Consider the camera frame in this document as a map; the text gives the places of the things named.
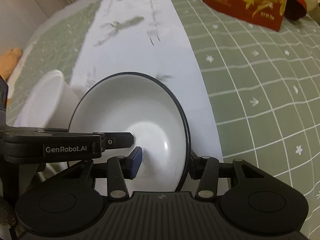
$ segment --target dark round object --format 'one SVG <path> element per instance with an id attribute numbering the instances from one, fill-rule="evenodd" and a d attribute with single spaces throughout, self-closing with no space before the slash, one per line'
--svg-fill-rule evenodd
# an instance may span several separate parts
<path id="1" fill-rule="evenodd" d="M 52 192 L 44 195 L 39 200 L 40 208 L 48 213 L 62 213 L 73 208 L 76 197 L 70 193 Z"/>
<path id="2" fill-rule="evenodd" d="M 257 211 L 277 212 L 285 205 L 284 198 L 278 193 L 271 191 L 260 191 L 253 193 L 249 199 L 249 204 Z"/>
<path id="3" fill-rule="evenodd" d="M 284 16 L 291 21 L 297 21 L 307 15 L 305 0 L 287 0 Z"/>
<path id="4" fill-rule="evenodd" d="M 27 231 L 60 236 L 89 226 L 101 214 L 103 200 L 93 188 L 77 179 L 60 179 L 23 194 L 16 213 Z"/>
<path id="5" fill-rule="evenodd" d="M 300 228 L 308 215 L 305 197 L 273 178 L 241 179 L 221 197 L 221 210 L 250 233 L 281 235 Z"/>

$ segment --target black mount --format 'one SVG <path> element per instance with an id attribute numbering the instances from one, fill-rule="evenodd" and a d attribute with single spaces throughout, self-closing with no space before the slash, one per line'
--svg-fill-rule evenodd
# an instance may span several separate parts
<path id="1" fill-rule="evenodd" d="M 134 192 L 142 161 L 136 147 L 107 163 L 82 161 L 23 194 L 16 213 L 27 239 L 305 239 L 299 230 L 308 214 L 304 196 L 246 161 L 219 163 L 192 153 L 189 174 L 200 179 L 189 192 Z M 108 196 L 94 190 L 107 178 Z M 218 178 L 231 189 L 217 196 Z"/>

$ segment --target white grid pattern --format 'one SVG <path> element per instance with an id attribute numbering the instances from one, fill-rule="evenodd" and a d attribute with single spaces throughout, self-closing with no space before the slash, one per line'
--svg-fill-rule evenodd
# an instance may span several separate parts
<path id="1" fill-rule="evenodd" d="M 199 17 L 199 15 L 197 14 L 195 8 L 192 7 L 192 5 L 191 5 L 190 3 L 189 3 L 189 5 L 190 5 L 191 8 L 194 10 L 194 12 L 196 13 L 196 15 Z M 315 156 L 312 157 L 312 155 L 311 155 L 311 149 L 310 149 L 310 145 L 309 145 L 309 141 L 308 141 L 308 137 L 307 137 L 307 135 L 306 135 L 306 131 L 315 128 L 316 134 L 317 134 L 318 143 L 319 143 L 319 145 L 320 145 L 319 135 L 318 135 L 318 132 L 317 132 L 317 129 L 316 129 L 316 127 L 319 126 L 320 124 L 316 124 L 315 119 L 314 119 L 313 114 L 312 114 L 312 111 L 311 111 L 311 108 L 310 108 L 310 106 L 309 106 L 309 104 L 308 104 L 308 103 L 311 102 L 311 101 L 320 99 L 319 90 L 318 90 L 318 88 L 317 88 L 317 86 L 316 86 L 316 84 L 315 84 L 315 82 L 314 82 L 314 80 L 313 80 L 314 77 L 318 77 L 318 76 L 320 76 L 320 74 L 316 74 L 316 75 L 313 75 L 313 76 L 310 75 L 310 73 L 308 72 L 308 69 L 306 68 L 306 66 L 305 66 L 305 64 L 304 64 L 303 61 L 304 61 L 304 60 L 307 60 L 307 59 L 312 59 L 316 65 L 317 65 L 316 61 L 319 62 L 319 59 L 314 58 L 313 56 L 311 56 L 311 54 L 309 53 L 308 49 L 306 49 L 306 47 L 308 47 L 308 48 L 310 48 L 310 49 L 315 49 L 315 48 L 318 48 L 318 49 L 319 49 L 319 46 L 320 46 L 320 45 L 317 45 L 317 44 L 312 40 L 311 36 L 319 37 L 320 35 L 313 34 L 313 33 L 306 33 L 305 35 L 299 34 L 301 37 L 310 37 L 310 39 L 311 39 L 311 40 L 314 42 L 314 44 L 315 44 L 314 46 L 311 46 L 311 45 L 308 45 L 308 44 L 303 44 L 301 41 L 299 41 L 299 42 L 297 42 L 297 43 L 289 43 L 284 37 L 282 37 L 282 38 L 284 39 L 284 41 L 285 41 L 283 44 L 277 44 L 276 42 L 259 42 L 259 41 L 255 38 L 255 36 L 252 35 L 252 33 L 257 32 L 257 30 L 250 30 L 250 31 L 249 31 L 249 30 L 241 23 L 241 21 L 239 21 L 239 20 L 236 19 L 236 20 L 234 20 L 233 22 L 239 23 L 239 24 L 245 29 L 245 31 L 230 32 L 230 31 L 228 30 L 228 28 L 225 26 L 225 23 L 226 23 L 226 22 L 231 22 L 231 21 L 222 21 L 222 20 L 214 13 L 213 10 L 212 10 L 212 14 L 213 14 L 216 18 L 219 19 L 218 21 L 215 21 L 214 23 L 221 23 L 221 24 L 225 27 L 227 33 L 221 32 L 221 31 L 209 32 L 208 29 L 206 28 L 206 25 L 208 26 L 209 24 L 204 24 L 203 21 L 202 21 L 202 20 L 200 19 L 200 17 L 199 17 L 201 23 L 203 24 L 203 26 L 205 27 L 205 29 L 207 30 L 207 32 L 208 32 L 209 34 L 189 35 L 188 38 L 189 38 L 190 40 L 192 40 L 192 39 L 198 39 L 198 38 L 203 38 L 203 37 L 208 37 L 208 36 L 210 36 L 210 37 L 213 39 L 213 41 L 214 41 L 214 38 L 212 37 L 212 35 L 216 35 L 216 34 L 219 34 L 219 35 L 228 35 L 228 36 L 230 36 L 230 37 L 233 39 L 233 41 L 234 41 L 234 43 L 236 44 L 236 46 L 233 46 L 233 47 L 230 47 L 230 46 L 229 46 L 229 47 L 228 47 L 228 46 L 219 46 L 219 47 L 217 47 L 217 44 L 216 44 L 216 42 L 214 41 L 214 43 L 215 43 L 215 45 L 216 45 L 216 48 L 212 48 L 212 47 L 211 47 L 211 48 L 204 48 L 204 49 L 194 50 L 195 55 L 198 54 L 198 53 L 206 52 L 206 51 L 217 50 L 217 51 L 219 52 L 220 56 L 221 56 L 220 50 L 223 50 L 223 49 L 229 49 L 229 50 L 237 49 L 237 50 L 238 50 L 238 49 L 239 49 L 240 52 L 242 53 L 243 57 L 244 57 L 245 60 L 247 61 L 247 64 L 245 64 L 245 65 L 233 65 L 233 66 L 230 67 L 230 66 L 226 66 L 226 63 L 225 63 L 225 61 L 223 60 L 225 67 L 217 67 L 217 68 L 211 68 L 211 69 L 202 69 L 201 72 L 202 72 L 202 73 L 205 73 L 205 72 L 211 72 L 211 71 L 227 70 L 230 78 L 232 79 L 231 74 L 230 74 L 230 71 L 229 71 L 230 68 L 233 68 L 233 67 L 234 67 L 234 68 L 246 68 L 246 67 L 250 67 L 251 70 L 253 71 L 256 79 L 257 79 L 258 82 L 259 82 L 259 85 L 256 85 L 256 86 L 244 87 L 244 88 L 239 88 L 239 89 L 237 89 L 237 87 L 236 87 L 236 85 L 235 85 L 235 83 L 234 83 L 234 81 L 233 81 L 233 79 L 232 79 L 232 83 L 233 83 L 233 86 L 235 87 L 235 89 L 231 89 L 231 90 L 227 90 L 227 91 L 221 91 L 221 92 L 216 92 L 216 93 L 209 94 L 209 97 L 214 97 L 214 96 L 217 96 L 217 95 L 222 95 L 222 94 L 227 94 L 227 93 L 237 93 L 237 95 L 238 95 L 238 97 L 239 97 L 239 99 L 240 99 L 242 108 L 243 108 L 243 110 L 244 110 L 244 115 L 245 115 L 245 117 L 238 118 L 238 119 L 234 119 L 234 120 L 229 120 L 229 121 L 226 121 L 226 122 L 217 123 L 217 125 L 221 125 L 221 124 L 225 124 L 225 123 L 228 123 L 228 122 L 235 122 L 235 121 L 238 121 L 238 120 L 244 120 L 244 119 L 246 119 L 246 120 L 247 120 L 248 127 L 249 127 L 249 130 L 250 130 L 251 139 L 252 139 L 252 142 L 254 143 L 253 137 L 252 137 L 251 128 L 250 128 L 249 122 L 248 122 L 248 118 L 249 118 L 249 117 L 247 116 L 246 111 L 245 111 L 245 109 L 244 109 L 244 105 L 243 105 L 243 103 L 242 103 L 242 101 L 241 101 L 241 98 L 240 98 L 240 96 L 239 96 L 239 91 L 243 91 L 243 90 L 254 90 L 254 89 L 257 89 L 257 88 L 261 87 L 262 90 L 263 90 L 263 92 L 264 92 L 264 95 L 265 95 L 265 97 L 266 97 L 266 99 L 267 99 L 267 101 L 268 101 L 268 103 L 269 103 L 269 105 L 270 105 L 270 107 L 271 107 L 271 110 L 265 111 L 265 112 L 263 112 L 263 113 L 259 113 L 259 114 L 257 114 L 257 115 L 253 115 L 252 118 L 253 118 L 253 117 L 256 117 L 256 116 L 259 116 L 259 115 L 261 115 L 261 114 L 265 114 L 265 113 L 270 113 L 270 112 L 272 112 L 273 115 L 274 115 L 274 118 L 275 118 L 275 120 L 276 120 L 276 124 L 277 124 L 278 130 L 279 130 L 280 135 L 281 135 L 281 139 L 280 139 L 280 140 L 274 141 L 274 142 L 272 142 L 272 143 L 270 143 L 270 144 L 267 144 L 267 145 L 264 145 L 264 146 L 262 146 L 262 147 L 257 147 L 257 148 L 256 148 L 256 147 L 253 146 L 253 149 L 251 149 L 251 150 L 247 150 L 247 151 L 244 151 L 244 152 L 241 152 L 241 153 L 237 153 L 237 154 L 233 154 L 233 155 L 224 156 L 224 158 L 231 157 L 231 156 L 235 156 L 235 155 L 239 155 L 239 154 L 243 154 L 243 153 L 245 153 L 245 152 L 250 152 L 250 151 L 253 151 L 253 150 L 254 150 L 254 151 L 255 151 L 255 156 L 256 156 L 257 166 L 259 166 L 258 159 L 257 159 L 257 154 L 256 154 L 256 150 L 259 149 L 259 148 L 263 148 L 263 147 L 266 147 L 266 146 L 268 146 L 268 145 L 271 145 L 271 144 L 273 144 L 273 143 L 276 143 L 276 142 L 278 142 L 278 141 L 282 141 L 282 142 L 283 142 L 283 145 L 284 145 L 284 149 L 285 149 L 285 154 L 286 154 L 286 159 L 287 159 L 288 170 L 287 170 L 287 171 L 284 171 L 284 172 L 281 172 L 280 174 L 277 174 L 277 175 L 275 175 L 275 176 L 279 176 L 279 175 L 281 175 L 281 174 L 285 174 L 285 173 L 288 172 L 288 173 L 289 173 L 289 177 L 290 177 L 291 186 L 292 186 L 291 170 L 295 170 L 296 168 L 299 168 L 299 167 L 305 165 L 306 163 L 311 162 L 311 166 L 312 166 L 312 176 L 313 176 L 313 188 L 311 189 L 310 192 L 313 193 L 313 192 L 314 192 L 314 188 L 315 188 L 315 186 L 317 185 L 318 182 L 315 184 L 315 177 L 314 177 L 314 170 L 313 170 L 313 162 L 312 162 L 312 160 L 313 160 L 315 157 L 317 157 L 317 156 L 320 154 L 320 152 L 317 153 Z M 184 25 L 185 28 L 189 28 L 189 27 L 192 27 L 192 26 L 201 26 L 201 24 Z M 318 29 L 318 28 L 319 28 L 319 26 L 310 26 L 310 27 L 311 27 L 311 28 L 314 28 L 314 29 L 316 29 L 316 28 Z M 284 34 L 287 34 L 287 33 L 291 33 L 294 37 L 296 37 L 291 30 L 289 30 L 287 27 L 286 27 L 286 29 L 287 29 L 287 31 L 281 32 L 280 34 L 281 34 L 281 35 L 284 35 Z M 265 34 L 272 40 L 272 38 L 269 36 L 269 33 L 268 33 L 267 31 L 265 31 L 263 28 L 261 28 L 261 32 L 262 32 L 262 33 L 265 33 Z M 246 45 L 241 45 L 241 46 L 239 46 L 239 44 L 237 43 L 237 41 L 236 41 L 235 38 L 233 37 L 233 35 L 239 34 L 239 33 L 248 33 L 248 34 L 254 39 L 254 41 L 256 41 L 256 43 L 246 44 Z M 264 51 L 266 57 L 268 58 L 267 60 L 261 60 L 261 61 L 263 61 L 263 62 L 271 62 L 272 66 L 273 66 L 274 69 L 277 71 L 278 75 L 280 76 L 280 79 L 273 80 L 273 81 L 269 81 L 269 82 L 264 82 L 264 83 L 261 83 L 261 82 L 260 82 L 257 74 L 255 73 L 254 69 L 252 68 L 252 65 L 258 64 L 258 62 L 257 62 L 257 63 L 252 63 L 252 62 L 250 62 L 250 61 L 247 59 L 247 57 L 245 56 L 245 54 L 243 53 L 243 51 L 242 51 L 243 48 L 249 48 L 249 47 L 253 47 L 253 46 L 257 46 L 257 45 L 260 46 L 260 48 Z M 265 51 L 265 49 L 264 49 L 264 47 L 263 47 L 262 45 L 275 45 L 275 46 L 277 46 L 277 47 L 289 46 L 289 47 L 291 48 L 291 50 L 296 54 L 297 59 L 289 60 L 289 59 L 287 59 L 287 58 L 285 58 L 285 57 L 284 57 L 284 58 L 281 58 L 281 59 L 278 58 L 278 59 L 276 59 L 276 60 L 275 60 L 275 59 L 270 59 L 270 57 L 268 56 L 267 52 Z M 309 54 L 310 56 L 307 57 L 307 58 L 304 58 L 304 59 L 299 58 L 299 55 L 298 55 L 298 54 L 296 53 L 296 51 L 292 48 L 292 47 L 295 47 L 295 46 L 298 46 L 298 45 L 302 45 L 302 46 L 306 49 L 306 51 L 308 52 L 308 54 Z M 288 62 L 288 63 L 289 63 L 289 67 L 290 67 L 290 69 L 292 70 L 295 78 L 286 78 L 286 77 L 283 77 L 283 76 L 281 75 L 281 73 L 279 72 L 278 68 L 277 68 L 277 67 L 275 66 L 275 64 L 273 63 L 274 61 L 277 61 L 277 60 L 284 60 L 284 61 Z M 303 78 L 298 78 L 298 77 L 297 77 L 296 72 L 294 71 L 294 69 L 292 68 L 292 66 L 291 66 L 291 64 L 290 64 L 291 62 L 295 62 L 295 61 L 300 61 L 300 62 L 302 63 L 305 71 L 306 71 L 307 74 L 308 74 L 308 77 L 303 77 Z M 299 81 L 302 81 L 302 80 L 305 80 L 305 79 L 311 79 L 311 81 L 312 81 L 313 85 L 316 87 L 316 90 L 317 90 L 317 93 L 318 93 L 318 97 L 311 99 L 311 101 L 310 101 L 310 100 L 307 100 L 307 98 L 306 98 L 306 96 L 305 96 L 305 93 L 304 93 L 304 91 L 303 91 L 303 89 L 302 89 L 302 86 L 300 85 L 300 82 L 299 82 Z M 288 84 L 285 82 L 285 80 L 294 80 L 294 81 L 297 81 L 298 86 L 299 86 L 299 88 L 300 88 L 300 91 L 302 92 L 303 97 L 304 97 L 304 99 L 305 99 L 304 102 L 295 102 L 295 101 L 294 101 L 293 95 L 292 95 L 292 93 L 291 93 L 291 91 L 290 91 L 290 89 L 289 89 L 289 87 L 288 87 Z M 275 107 L 275 108 L 272 107 L 271 102 L 270 102 L 270 100 L 269 100 L 269 98 L 268 98 L 268 96 L 267 96 L 267 94 L 266 94 L 266 92 L 265 92 L 265 90 L 264 90 L 264 88 L 263 88 L 263 85 L 271 84 L 271 83 L 276 83 L 276 82 L 283 82 L 283 83 L 284 83 L 284 85 L 286 86 L 287 91 L 289 92 L 289 95 L 290 95 L 290 97 L 291 97 L 291 99 L 292 99 L 292 103 L 285 104 L 285 105 L 280 106 L 280 107 Z M 305 128 L 305 126 L 304 126 L 304 124 L 303 124 L 303 122 L 302 122 L 300 113 L 299 113 L 299 111 L 298 111 L 298 109 L 297 109 L 297 107 L 296 107 L 296 104 L 307 104 L 308 109 L 309 109 L 309 112 L 310 112 L 311 117 L 312 117 L 313 127 Z M 281 129 L 280 129 L 280 126 L 279 126 L 278 121 L 277 121 L 277 118 L 276 118 L 276 115 L 275 115 L 275 113 L 274 113 L 274 110 L 279 109 L 279 108 L 283 108 L 283 107 L 285 107 L 285 106 L 287 106 L 287 105 L 293 105 L 293 106 L 294 106 L 295 111 L 296 111 L 296 113 L 297 113 L 297 115 L 298 115 L 298 118 L 299 118 L 299 120 L 300 120 L 300 124 L 302 125 L 302 128 L 303 128 L 303 129 L 302 129 L 301 131 L 296 132 L 296 133 L 294 133 L 294 134 L 291 134 L 291 135 L 289 135 L 289 136 L 287 136 L 287 137 L 283 137 L 282 132 L 281 132 Z M 288 155 L 287 155 L 287 152 L 286 152 L 286 145 L 285 145 L 285 143 L 284 143 L 284 140 L 287 139 L 287 138 L 289 138 L 289 137 L 292 137 L 292 136 L 294 136 L 294 135 L 296 135 L 296 134 L 302 133 L 302 132 L 304 133 L 304 137 L 305 137 L 306 142 L 307 142 L 307 146 L 308 146 L 308 150 L 309 150 L 309 154 L 310 154 L 310 159 L 309 159 L 308 161 L 300 164 L 300 165 L 297 165 L 297 166 L 295 166 L 295 167 L 290 168 L 290 166 L 289 166 L 289 161 L 288 161 Z M 318 208 L 316 208 L 316 209 L 314 209 L 314 210 L 312 211 L 312 213 L 311 213 L 310 216 L 307 218 L 307 220 L 311 218 L 313 212 L 314 212 L 315 210 L 317 210 Z M 312 232 L 310 232 L 310 230 L 309 230 L 309 236 L 310 236 L 310 234 L 313 233 L 316 229 L 314 229 Z"/>
<path id="2" fill-rule="evenodd" d="M 234 43 L 235 43 L 235 44 L 237 45 L 237 47 L 239 48 L 239 50 L 240 50 L 240 52 L 242 53 L 243 57 L 244 57 L 245 60 L 247 61 L 248 65 L 250 66 L 253 74 L 255 75 L 256 79 L 258 80 L 258 83 L 259 83 L 260 87 L 261 87 L 262 90 L 263 90 L 263 93 L 264 93 L 264 95 L 265 95 L 265 97 L 266 97 L 266 99 L 267 99 L 267 101 L 268 101 L 268 104 L 270 105 L 272 114 L 273 114 L 273 116 L 274 116 L 274 118 L 275 118 L 275 120 L 276 120 L 276 125 L 277 125 L 277 127 L 278 127 L 278 130 L 279 130 L 279 133 L 280 133 L 280 136 L 281 136 L 281 139 L 282 139 L 282 143 L 283 143 L 283 146 L 284 146 L 284 152 L 285 152 L 285 156 L 286 156 L 286 160 L 287 160 L 289 177 L 290 177 L 290 184 L 291 184 L 291 186 L 292 186 L 292 177 L 291 177 L 291 172 L 290 172 L 290 166 L 289 166 L 289 158 L 288 158 L 287 148 L 286 148 L 286 145 L 285 145 L 285 142 L 284 142 L 284 139 L 283 139 L 284 137 L 283 137 L 283 135 L 282 135 L 282 131 L 281 131 L 281 129 L 280 129 L 280 125 L 279 125 L 278 119 L 277 119 L 277 117 L 276 117 L 276 114 L 275 114 L 275 112 L 274 112 L 274 109 L 272 108 L 272 105 L 271 105 L 271 102 L 270 102 L 270 100 L 269 100 L 269 97 L 268 97 L 268 95 L 267 95 L 264 87 L 261 85 L 260 79 L 259 79 L 258 75 L 256 74 L 256 72 L 254 71 L 254 68 L 252 67 L 250 61 L 248 60 L 248 58 L 246 57 L 246 55 L 244 54 L 244 52 L 242 51 L 242 49 L 239 47 L 239 45 L 238 45 L 237 41 L 235 40 L 235 38 L 234 38 L 234 37 L 232 36 L 232 34 L 229 32 L 229 30 L 227 29 L 227 27 L 225 26 L 225 24 L 223 23 L 223 21 L 222 21 L 217 15 L 215 15 L 215 13 L 213 12 L 213 10 L 211 10 L 211 12 L 212 12 L 212 14 L 213 14 L 215 17 L 217 17 L 217 18 L 220 20 L 220 22 L 222 23 L 222 25 L 225 27 L 225 29 L 226 29 L 227 32 L 229 33 L 230 37 L 233 39 Z M 255 38 L 247 29 L 246 29 L 246 31 L 250 34 L 250 36 L 251 36 L 252 38 L 254 38 L 254 40 L 255 40 L 257 43 L 259 43 L 259 42 L 256 40 L 256 38 Z M 264 49 L 260 44 L 259 44 L 259 46 L 260 46 L 261 49 L 264 51 L 264 53 L 266 54 L 267 58 L 270 60 L 270 58 L 269 58 L 269 56 L 267 55 L 265 49 Z M 259 167 L 259 162 L 258 162 L 257 152 L 256 152 L 256 149 L 255 149 L 255 146 L 254 146 L 254 139 L 253 139 L 253 136 L 252 136 L 252 131 L 251 131 L 251 128 L 250 128 L 250 125 L 249 125 L 249 121 L 248 121 L 248 118 L 247 118 L 247 115 L 246 115 L 246 112 L 245 112 L 245 109 L 244 109 L 244 105 L 243 105 L 243 104 L 242 104 L 242 107 L 243 107 L 244 114 L 245 114 L 246 119 L 247 119 L 247 123 L 248 123 L 249 130 L 250 130 L 250 135 L 251 135 L 251 138 L 252 138 L 254 153 L 255 153 L 256 162 L 257 162 L 257 167 Z"/>
<path id="3" fill-rule="evenodd" d="M 190 3 L 189 1 L 188 1 L 188 3 L 189 3 L 189 5 L 191 6 L 191 8 L 193 9 L 193 11 L 195 12 L 195 14 L 198 16 L 198 18 L 199 18 L 199 20 L 201 21 L 201 23 L 203 24 L 203 21 L 202 21 L 202 19 L 199 17 L 199 15 L 197 14 L 196 10 L 192 7 L 192 5 L 191 5 L 191 3 Z M 209 30 L 207 29 L 207 27 L 206 27 L 204 24 L 203 24 L 203 26 L 204 26 L 204 28 L 207 30 L 207 32 L 209 33 L 209 35 L 211 36 L 214 44 L 217 46 L 217 43 L 216 43 L 216 41 L 214 40 L 212 34 L 209 32 Z M 218 52 L 219 52 L 219 54 L 220 54 L 220 56 L 221 56 L 221 58 L 222 58 L 222 60 L 223 60 L 223 63 L 224 63 L 224 65 L 225 65 L 225 67 L 226 67 L 226 69 L 227 69 L 227 71 L 228 71 L 228 74 L 229 74 L 229 76 L 230 76 L 230 78 L 231 78 L 231 81 L 232 81 L 232 83 L 233 83 L 233 86 L 235 87 L 236 93 L 237 93 L 237 95 L 238 95 L 238 97 L 239 97 L 239 100 L 240 100 L 240 102 L 241 102 L 241 105 L 242 105 L 244 114 L 246 115 L 246 111 L 245 111 L 245 108 L 244 108 L 244 104 L 243 104 L 243 102 L 242 102 L 242 99 L 241 99 L 241 97 L 240 97 L 239 92 L 237 91 L 236 84 L 235 84 L 235 82 L 234 82 L 234 80 L 233 80 L 233 78 L 232 78 L 232 75 L 231 75 L 231 73 L 230 73 L 230 71 L 229 71 L 229 69 L 228 69 L 228 66 L 227 66 L 227 64 L 226 64 L 226 62 L 225 62 L 225 60 L 224 60 L 224 58 L 223 58 L 223 56 L 222 56 L 222 54 L 221 54 L 221 52 L 220 52 L 219 49 L 218 49 Z M 251 136 L 251 140 L 252 140 L 252 145 L 253 145 L 253 147 L 255 148 L 255 144 L 254 144 L 252 132 L 251 132 L 251 129 L 250 129 L 249 120 L 248 120 L 248 119 L 246 119 L 246 120 L 247 120 L 247 125 L 248 125 L 249 131 L 250 131 L 250 136 Z M 256 152 L 256 150 L 254 150 L 254 153 L 255 153 L 255 158 L 256 158 L 256 162 L 257 162 L 257 167 L 259 167 L 258 157 L 257 157 L 257 152 Z"/>

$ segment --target white star pattern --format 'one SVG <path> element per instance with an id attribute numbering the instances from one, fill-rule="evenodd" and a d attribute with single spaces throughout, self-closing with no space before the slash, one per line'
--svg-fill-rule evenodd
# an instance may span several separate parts
<path id="1" fill-rule="evenodd" d="M 259 55 L 259 52 L 257 52 L 256 50 L 254 50 L 254 51 L 251 52 L 251 54 L 252 54 L 254 57 L 256 57 L 256 56 Z"/>
<path id="2" fill-rule="evenodd" d="M 303 149 L 301 148 L 301 145 L 297 146 L 297 150 L 296 153 L 301 155 L 301 152 L 303 151 Z"/>
<path id="3" fill-rule="evenodd" d="M 207 61 L 209 61 L 210 63 L 212 63 L 213 61 L 213 57 L 210 55 L 207 55 L 207 58 L 206 58 Z"/>
<path id="4" fill-rule="evenodd" d="M 297 88 L 296 86 L 293 86 L 293 89 L 294 89 L 294 91 L 296 92 L 296 94 L 299 93 L 299 90 L 298 90 L 298 88 Z"/>
<path id="5" fill-rule="evenodd" d="M 256 106 L 257 104 L 259 104 L 259 100 L 253 98 L 253 100 L 250 100 L 250 103 L 252 104 L 252 106 Z"/>

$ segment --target white bowl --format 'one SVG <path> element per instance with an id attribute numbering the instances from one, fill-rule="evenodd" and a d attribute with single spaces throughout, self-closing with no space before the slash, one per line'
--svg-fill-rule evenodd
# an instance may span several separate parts
<path id="1" fill-rule="evenodd" d="M 67 129 L 78 103 L 63 73 L 57 69 L 49 71 L 32 89 L 21 111 L 20 125 Z"/>
<path id="2" fill-rule="evenodd" d="M 142 147 L 143 160 L 134 180 L 126 180 L 133 191 L 180 190 L 188 169 L 190 133 L 181 105 L 158 80 L 141 73 L 109 76 L 82 98 L 72 117 L 70 132 L 131 132 L 130 149 L 106 150 L 96 163 L 117 155 L 129 155 Z M 106 194 L 106 179 L 97 179 L 96 190 Z"/>

